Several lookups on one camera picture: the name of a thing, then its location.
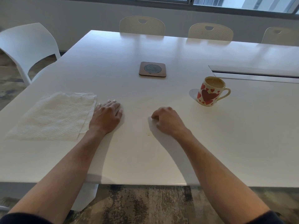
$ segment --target white chair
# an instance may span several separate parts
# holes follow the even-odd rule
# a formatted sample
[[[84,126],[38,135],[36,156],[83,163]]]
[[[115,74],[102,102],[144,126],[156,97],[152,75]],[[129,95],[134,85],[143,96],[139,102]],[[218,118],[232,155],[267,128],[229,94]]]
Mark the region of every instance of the white chair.
[[[197,23],[190,27],[188,38],[232,41],[234,33],[226,26],[214,23]]]
[[[28,72],[41,59],[55,54],[60,58],[57,43],[50,32],[40,23],[32,23],[13,27],[0,33],[0,49],[2,49],[17,65],[26,86],[31,81]]]
[[[298,40],[298,31],[284,27],[269,27],[262,40],[263,44],[295,46]]]
[[[128,16],[119,22],[119,32],[164,36],[165,25],[161,20],[152,17]]]

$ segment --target white table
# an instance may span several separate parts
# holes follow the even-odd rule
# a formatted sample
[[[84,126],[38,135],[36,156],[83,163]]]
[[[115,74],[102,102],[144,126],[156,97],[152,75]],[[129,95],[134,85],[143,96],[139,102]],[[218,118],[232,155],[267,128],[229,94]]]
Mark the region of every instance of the white table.
[[[57,91],[116,99],[124,116],[88,171],[102,184],[199,184],[178,144],[148,117],[172,106],[193,134],[248,186],[299,186],[299,86],[226,79],[214,107],[193,96],[208,65],[298,71],[299,47],[90,31],[0,112],[0,182],[38,182],[75,146],[71,141],[4,140],[35,102]],[[139,76],[140,62],[166,64],[164,79]]]

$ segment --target coffee mug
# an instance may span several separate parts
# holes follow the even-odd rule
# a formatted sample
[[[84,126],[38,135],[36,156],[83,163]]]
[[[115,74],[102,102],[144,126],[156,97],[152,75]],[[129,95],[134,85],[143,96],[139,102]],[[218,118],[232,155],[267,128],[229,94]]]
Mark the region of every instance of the coffee mug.
[[[224,90],[228,90],[228,93],[219,97]],[[226,88],[226,84],[222,79],[209,76],[204,79],[196,100],[203,106],[211,107],[217,101],[230,95],[230,93],[231,90]]]

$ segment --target floor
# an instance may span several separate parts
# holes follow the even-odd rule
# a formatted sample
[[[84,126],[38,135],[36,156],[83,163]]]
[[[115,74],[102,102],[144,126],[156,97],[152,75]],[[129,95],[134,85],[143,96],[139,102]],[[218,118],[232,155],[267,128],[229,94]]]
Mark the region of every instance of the floor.
[[[47,57],[30,70],[30,77],[55,62]],[[25,89],[13,61],[0,51],[0,110]],[[286,224],[299,224],[299,189],[253,188]],[[18,200],[0,198],[12,207]],[[65,223],[223,223],[197,186],[99,185],[96,198]]]

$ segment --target coaster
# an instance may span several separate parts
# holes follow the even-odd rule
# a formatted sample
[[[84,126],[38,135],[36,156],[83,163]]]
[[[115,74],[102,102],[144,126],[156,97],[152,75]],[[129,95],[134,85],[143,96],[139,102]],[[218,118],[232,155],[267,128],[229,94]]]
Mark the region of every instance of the coaster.
[[[166,66],[162,63],[141,62],[139,75],[166,77]]]

